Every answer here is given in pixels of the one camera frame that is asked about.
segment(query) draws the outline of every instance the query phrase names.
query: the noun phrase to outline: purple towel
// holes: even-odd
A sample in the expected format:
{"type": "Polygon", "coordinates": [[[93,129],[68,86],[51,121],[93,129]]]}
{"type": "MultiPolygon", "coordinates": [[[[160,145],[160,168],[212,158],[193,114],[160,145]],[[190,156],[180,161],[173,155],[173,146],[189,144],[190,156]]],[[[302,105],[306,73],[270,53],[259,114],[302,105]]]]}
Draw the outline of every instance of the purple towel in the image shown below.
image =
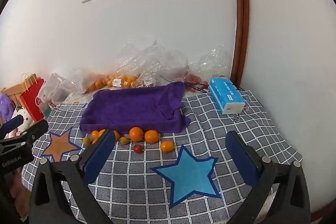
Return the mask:
{"type": "Polygon", "coordinates": [[[111,129],[128,133],[132,127],[147,131],[181,132],[190,119],[180,112],[184,83],[97,92],[83,113],[83,132],[111,129]]]}

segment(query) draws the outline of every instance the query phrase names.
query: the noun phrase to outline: checkered blanket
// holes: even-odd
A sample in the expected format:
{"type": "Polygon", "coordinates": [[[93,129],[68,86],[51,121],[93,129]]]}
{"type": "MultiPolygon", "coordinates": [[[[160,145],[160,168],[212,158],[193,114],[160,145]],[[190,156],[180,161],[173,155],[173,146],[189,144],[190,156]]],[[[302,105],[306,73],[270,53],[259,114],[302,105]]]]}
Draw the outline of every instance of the checkered blanket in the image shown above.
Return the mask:
{"type": "MultiPolygon", "coordinates": [[[[225,147],[226,133],[235,130],[260,156],[268,155],[276,163],[289,164],[302,156],[284,141],[262,105],[249,92],[241,91],[247,107],[239,115],[222,115],[210,93],[182,99],[181,111],[191,119],[182,133],[161,133],[161,141],[171,140],[175,151],[162,153],[159,143],[144,146],[143,154],[132,152],[132,146],[117,143],[102,168],[96,182],[88,188],[114,224],[207,224],[232,217],[248,195],[245,185],[225,147]],[[212,179],[222,199],[194,194],[176,207],[169,209],[170,184],[150,167],[174,163],[181,145],[199,159],[218,158],[212,179]]],[[[83,134],[79,122],[85,104],[59,105],[50,117],[49,131],[61,134],[73,127],[70,140],[83,148],[83,134]]],[[[35,160],[22,172],[24,185],[31,190],[34,174],[43,150],[50,143],[49,134],[34,143],[35,160]]],[[[67,160],[72,154],[63,156],[67,160]]],[[[71,208],[84,221],[66,182],[63,188],[71,201],[71,208]]]]}

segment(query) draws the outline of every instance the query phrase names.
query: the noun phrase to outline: blue gripper pad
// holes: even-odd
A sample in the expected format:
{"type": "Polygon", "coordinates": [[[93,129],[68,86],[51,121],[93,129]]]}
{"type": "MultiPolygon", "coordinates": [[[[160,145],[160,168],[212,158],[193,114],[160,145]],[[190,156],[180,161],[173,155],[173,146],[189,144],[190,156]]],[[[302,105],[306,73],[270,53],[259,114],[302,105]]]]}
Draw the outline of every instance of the blue gripper pad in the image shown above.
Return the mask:
{"type": "Polygon", "coordinates": [[[225,136],[225,145],[244,182],[254,187],[259,180],[258,169],[242,146],[246,145],[239,143],[232,132],[225,136]]]}
{"type": "Polygon", "coordinates": [[[23,124],[23,116],[18,115],[0,126],[0,140],[4,139],[6,134],[23,124]]]}
{"type": "Polygon", "coordinates": [[[103,135],[99,137],[102,140],[98,143],[96,150],[91,157],[86,161],[84,166],[83,181],[86,185],[94,183],[99,175],[100,170],[103,168],[106,160],[109,158],[115,144],[116,139],[113,131],[106,130],[103,135]]]}

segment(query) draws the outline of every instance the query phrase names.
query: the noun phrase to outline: wooden crate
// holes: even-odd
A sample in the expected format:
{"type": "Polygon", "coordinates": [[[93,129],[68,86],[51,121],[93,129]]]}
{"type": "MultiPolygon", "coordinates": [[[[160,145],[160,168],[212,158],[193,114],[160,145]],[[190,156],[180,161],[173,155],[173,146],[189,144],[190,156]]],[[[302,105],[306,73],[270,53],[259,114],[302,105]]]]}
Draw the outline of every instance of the wooden crate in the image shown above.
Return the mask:
{"type": "Polygon", "coordinates": [[[14,85],[10,88],[3,89],[1,92],[6,94],[13,102],[15,107],[22,106],[20,95],[25,92],[30,86],[36,83],[36,80],[40,79],[36,74],[27,77],[22,83],[14,85]]]}

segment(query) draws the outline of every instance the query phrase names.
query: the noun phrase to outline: blue star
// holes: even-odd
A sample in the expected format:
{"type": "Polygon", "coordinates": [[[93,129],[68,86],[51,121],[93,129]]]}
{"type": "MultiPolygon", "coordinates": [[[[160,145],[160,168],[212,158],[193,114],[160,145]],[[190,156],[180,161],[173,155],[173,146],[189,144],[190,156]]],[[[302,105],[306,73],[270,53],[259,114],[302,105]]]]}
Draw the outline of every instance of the blue star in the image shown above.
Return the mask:
{"type": "Polygon", "coordinates": [[[218,158],[196,159],[183,145],[174,164],[151,169],[171,183],[170,204],[173,208],[192,194],[221,198],[211,174],[218,158]]]}

